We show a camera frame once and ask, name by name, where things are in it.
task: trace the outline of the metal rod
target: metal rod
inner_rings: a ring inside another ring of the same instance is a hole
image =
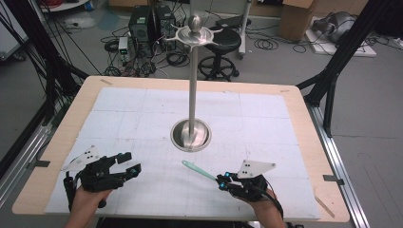
[[[189,135],[195,131],[196,89],[198,81],[198,48],[191,49],[190,80],[189,80]]]

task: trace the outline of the concrete floor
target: concrete floor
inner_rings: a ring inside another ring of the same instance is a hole
[[[82,12],[81,9],[56,14],[65,18]],[[128,23],[128,14],[101,5],[89,13],[95,19],[94,28],[82,29],[71,36],[91,62],[103,72],[107,67],[107,52],[100,39],[111,35]],[[211,15],[210,23],[215,16]],[[251,18],[251,28],[275,25],[277,20]],[[84,55],[66,38],[70,58],[83,71],[98,75]],[[304,53],[293,50],[294,45],[278,43],[275,50],[254,47],[247,39],[243,60],[235,53],[227,55],[234,61],[240,76],[233,82],[255,84],[296,85],[318,74],[332,56],[314,54],[307,47]],[[375,58],[354,57],[342,71],[336,87],[332,121],[336,146],[344,161],[355,192],[371,227],[402,227],[403,179],[401,142],[403,123],[403,51],[376,44]],[[205,48],[200,58],[209,55]],[[186,79],[188,67],[166,67],[163,71],[171,79]],[[0,158],[10,149],[36,110],[44,101],[36,73],[30,61],[7,61],[0,65]],[[160,71],[150,77],[166,78]],[[67,217],[17,216],[11,212],[29,170],[17,183],[9,199],[0,208],[0,227],[62,227]],[[304,223],[305,227],[353,227],[351,223]]]

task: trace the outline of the round metal base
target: round metal base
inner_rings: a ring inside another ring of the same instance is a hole
[[[196,119],[193,134],[189,134],[189,120],[184,119],[172,127],[171,140],[182,151],[197,152],[210,143],[211,129],[207,123]]]

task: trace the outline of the black metal post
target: black metal post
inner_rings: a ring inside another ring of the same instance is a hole
[[[304,97],[305,102],[312,106],[319,106],[320,100],[327,94],[323,127],[328,137],[332,137],[331,121],[337,78],[391,3],[392,0],[369,0],[329,64],[317,76],[297,85],[299,89],[314,85]]]

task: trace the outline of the headphones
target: headphones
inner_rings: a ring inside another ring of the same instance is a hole
[[[338,44],[341,38],[344,37],[353,26],[354,22],[355,18],[348,12],[331,12],[326,17],[315,20],[311,29],[313,31],[321,31],[330,41]]]

